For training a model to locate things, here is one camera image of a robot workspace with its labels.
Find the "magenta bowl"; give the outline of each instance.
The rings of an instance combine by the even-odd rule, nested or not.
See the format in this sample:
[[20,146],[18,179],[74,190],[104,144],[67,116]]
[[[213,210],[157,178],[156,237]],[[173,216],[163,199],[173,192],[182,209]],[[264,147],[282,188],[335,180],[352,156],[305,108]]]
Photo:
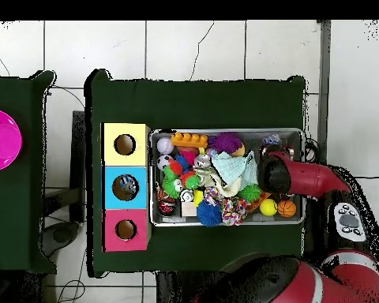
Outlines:
[[0,110],[0,170],[9,166],[21,150],[22,137],[17,123]]

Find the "toy bin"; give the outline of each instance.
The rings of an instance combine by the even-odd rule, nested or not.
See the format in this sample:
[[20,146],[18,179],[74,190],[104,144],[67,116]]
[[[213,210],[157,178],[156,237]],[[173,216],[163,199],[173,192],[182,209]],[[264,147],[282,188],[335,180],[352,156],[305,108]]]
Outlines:
[[[304,162],[305,155],[301,152],[305,151],[305,133],[296,128],[281,128],[281,129],[173,129],[166,133],[164,130],[154,130],[149,135],[149,162],[152,162],[150,169],[150,221],[156,226],[201,226],[196,216],[181,217],[180,215],[180,199],[176,200],[176,209],[173,215],[168,217],[162,216],[158,211],[156,183],[161,185],[161,171],[157,167],[157,159],[160,153],[157,151],[157,141],[162,137],[171,137],[174,132],[178,133],[196,133],[206,135],[208,137],[216,136],[219,133],[231,132],[235,133],[246,147],[246,152],[253,151],[254,157],[259,164],[260,149],[263,144],[263,139],[277,134],[284,146],[289,146],[293,149],[295,161]],[[243,221],[243,225],[277,225],[277,224],[299,224],[305,218],[306,214],[306,199],[302,196],[294,195],[292,198],[296,205],[296,213],[285,218],[276,213],[274,216],[262,215],[259,208],[248,214]]]

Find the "dark green tablecloth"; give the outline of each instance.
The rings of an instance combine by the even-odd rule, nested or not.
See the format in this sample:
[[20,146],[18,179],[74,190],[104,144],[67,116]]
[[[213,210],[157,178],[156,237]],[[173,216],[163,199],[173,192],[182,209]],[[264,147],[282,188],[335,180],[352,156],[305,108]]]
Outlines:
[[99,130],[102,122],[145,123],[151,129],[302,129],[304,88],[302,77],[288,81],[124,81],[110,80],[104,70],[94,71],[84,87],[87,121],[92,123],[87,178],[88,206],[94,203],[92,229],[90,223],[88,228],[94,272],[217,271],[247,253],[300,255],[301,225],[153,227],[146,251],[102,252]]
[[53,79],[50,71],[28,79],[0,77],[0,110],[15,120],[23,137],[19,156],[0,170],[2,270],[54,271],[38,245],[43,214],[43,101]]

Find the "orange toy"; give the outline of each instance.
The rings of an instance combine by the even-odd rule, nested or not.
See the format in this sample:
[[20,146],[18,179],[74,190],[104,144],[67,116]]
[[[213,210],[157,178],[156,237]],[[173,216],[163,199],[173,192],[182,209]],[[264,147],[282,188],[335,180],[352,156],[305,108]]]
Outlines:
[[175,146],[206,148],[208,146],[208,136],[198,135],[197,133],[173,133],[171,143]]
[[296,205],[290,200],[282,200],[278,203],[278,214],[283,217],[292,217],[296,212]]

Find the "basketball toy ball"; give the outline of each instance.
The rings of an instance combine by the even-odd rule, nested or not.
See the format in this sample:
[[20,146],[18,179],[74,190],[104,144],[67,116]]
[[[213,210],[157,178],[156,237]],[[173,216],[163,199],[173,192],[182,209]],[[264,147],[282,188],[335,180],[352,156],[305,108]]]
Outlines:
[[157,159],[157,167],[159,167],[159,170],[163,170],[163,168],[165,166],[169,166],[170,165],[170,163],[169,163],[170,159],[173,159],[173,157],[171,157],[170,155],[161,155]]
[[261,214],[265,216],[274,216],[278,210],[278,206],[273,199],[265,199],[260,204]]
[[278,214],[283,217],[292,217],[296,213],[296,204],[290,200],[282,200],[278,203]]
[[171,139],[167,137],[160,138],[157,141],[157,151],[162,155],[169,155],[173,152],[174,145],[171,143]]

